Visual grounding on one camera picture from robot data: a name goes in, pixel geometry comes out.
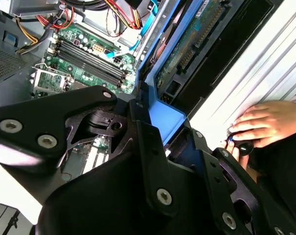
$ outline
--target blue plastic tab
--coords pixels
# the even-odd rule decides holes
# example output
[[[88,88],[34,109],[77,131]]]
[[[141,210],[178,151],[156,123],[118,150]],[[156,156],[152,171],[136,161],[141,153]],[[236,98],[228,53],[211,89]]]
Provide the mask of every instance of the blue plastic tab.
[[[180,1],[176,2],[175,7],[171,14],[167,17],[167,21],[165,22],[163,29],[161,32],[165,31],[166,26],[169,24],[169,20],[172,18],[176,7],[178,6]],[[152,125],[157,127],[161,133],[163,145],[166,145],[167,142],[172,138],[174,133],[178,130],[178,128],[183,124],[186,120],[186,115],[173,108],[172,106],[166,104],[165,102],[161,101],[158,98],[157,94],[157,84],[156,84],[156,76],[164,63],[166,62],[167,58],[175,48],[177,42],[187,29],[189,23],[196,15],[202,0],[194,0],[191,5],[189,6],[188,10],[186,11],[183,19],[181,20],[180,24],[178,25],[176,31],[174,32],[173,36],[171,37],[170,41],[168,42],[166,48],[164,49],[162,55],[153,66],[152,70],[147,76],[145,82],[149,85],[149,113]],[[153,53],[153,48],[157,45],[158,40],[161,34],[156,38],[153,42],[150,50],[148,51],[147,55],[145,56],[144,61],[142,61],[139,69],[137,70],[137,79],[139,79],[139,74],[142,66],[145,64],[149,55]]]

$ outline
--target red wire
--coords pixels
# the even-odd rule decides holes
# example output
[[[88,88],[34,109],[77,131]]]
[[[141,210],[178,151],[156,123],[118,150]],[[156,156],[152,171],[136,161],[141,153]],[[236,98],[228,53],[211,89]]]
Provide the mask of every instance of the red wire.
[[[114,1],[112,1],[112,0],[107,0],[107,1],[109,1],[110,2],[110,4],[112,4],[112,5],[114,5],[117,9],[118,9],[118,11],[124,16],[124,18],[126,18],[127,20],[128,20],[128,22],[130,22],[131,24],[132,24],[132,27],[134,28],[134,29],[138,29],[137,28],[137,26],[134,24],[134,22],[133,21],[131,21],[128,17],[127,17],[127,15],[125,14],[125,12],[114,2]]]
[[[69,23],[68,23],[68,11],[67,10],[65,11],[65,14],[66,14],[66,18],[67,18],[66,21],[62,25],[55,25],[54,24],[52,26],[52,28],[66,29],[66,28],[68,28],[73,23],[73,21],[74,21],[74,14],[75,14],[74,7],[71,8],[71,14],[72,14],[72,16],[71,16],[71,19],[70,19],[70,22]],[[44,25],[47,25],[49,23],[49,21],[45,17],[43,17],[43,16],[37,16],[37,19],[42,24],[44,24]]]

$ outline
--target silver screw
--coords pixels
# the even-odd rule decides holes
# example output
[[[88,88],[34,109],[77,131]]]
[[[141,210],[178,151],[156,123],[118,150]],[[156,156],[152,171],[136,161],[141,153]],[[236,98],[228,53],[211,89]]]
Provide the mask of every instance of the silver screw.
[[[14,119],[6,119],[0,122],[0,129],[6,133],[17,133],[20,132],[23,128],[23,125]]]
[[[228,157],[228,156],[229,156],[229,154],[228,154],[225,150],[222,150],[222,153],[223,153],[223,155],[224,155],[225,157]]]
[[[203,138],[203,135],[199,131],[196,131],[196,134],[199,138]]]
[[[61,25],[61,24],[63,24],[63,21],[61,21],[61,20],[57,20],[56,23],[57,23],[58,25]]]
[[[224,212],[222,217],[223,217],[224,223],[228,227],[230,227],[232,230],[235,230],[237,228],[236,221],[230,214],[228,214],[227,212]]]
[[[284,232],[279,227],[275,227],[274,229],[277,235],[285,235]]]
[[[108,93],[108,92],[103,92],[103,95],[105,97],[107,97],[107,98],[111,98],[112,97],[112,95],[110,93]]]
[[[158,189],[157,197],[158,197],[158,200],[163,205],[169,206],[169,205],[172,204],[172,196],[171,196],[171,194],[167,190],[165,190],[163,188]]]
[[[54,148],[58,141],[51,135],[42,135],[38,138],[38,144],[43,148]]]
[[[140,108],[143,108],[143,105],[140,102],[137,102],[136,105],[138,105]]]

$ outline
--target motherboard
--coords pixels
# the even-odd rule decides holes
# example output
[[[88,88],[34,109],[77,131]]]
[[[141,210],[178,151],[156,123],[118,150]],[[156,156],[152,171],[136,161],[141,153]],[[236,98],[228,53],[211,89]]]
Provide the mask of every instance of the motherboard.
[[[57,31],[50,40],[45,57],[46,70],[54,70],[55,75],[59,72],[69,74],[71,79],[64,86],[57,76],[52,78],[45,73],[41,73],[40,77],[34,75],[38,85],[34,88],[35,97],[95,85],[107,87],[114,94],[130,94],[133,91],[135,59],[130,54],[109,58],[108,53],[119,50],[113,42],[76,24]]]

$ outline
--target silver panel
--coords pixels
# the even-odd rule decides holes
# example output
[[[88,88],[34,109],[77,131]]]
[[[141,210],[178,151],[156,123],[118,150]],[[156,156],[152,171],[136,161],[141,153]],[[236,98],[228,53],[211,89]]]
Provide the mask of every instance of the silver panel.
[[[58,4],[47,4],[46,0],[0,0],[0,10],[17,16],[34,16],[57,12]]]
[[[247,108],[295,94],[296,0],[285,0],[190,122],[215,148]]]
[[[15,55],[15,48],[0,41],[0,106],[31,98],[31,67],[40,58],[27,54]]]

